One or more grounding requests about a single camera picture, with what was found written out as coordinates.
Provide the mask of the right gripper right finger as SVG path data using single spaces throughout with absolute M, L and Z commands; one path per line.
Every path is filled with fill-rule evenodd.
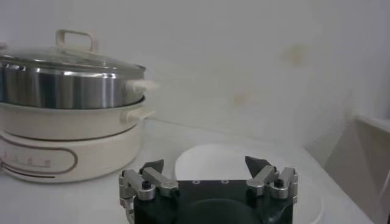
M 281 172 L 265 159 L 245 156 L 251 179 L 246 186 L 256 197 L 265 193 L 275 200 L 291 199 L 297 203 L 299 176 L 293 167 L 285 167 Z

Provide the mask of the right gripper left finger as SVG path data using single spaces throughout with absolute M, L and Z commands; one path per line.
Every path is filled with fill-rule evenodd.
M 164 160 L 151 161 L 139 170 L 123 170 L 118 177 L 119 202 L 127 215 L 134 213 L 133 201 L 151 201 L 159 193 L 163 197 L 179 196 L 179 182 L 162 174 Z

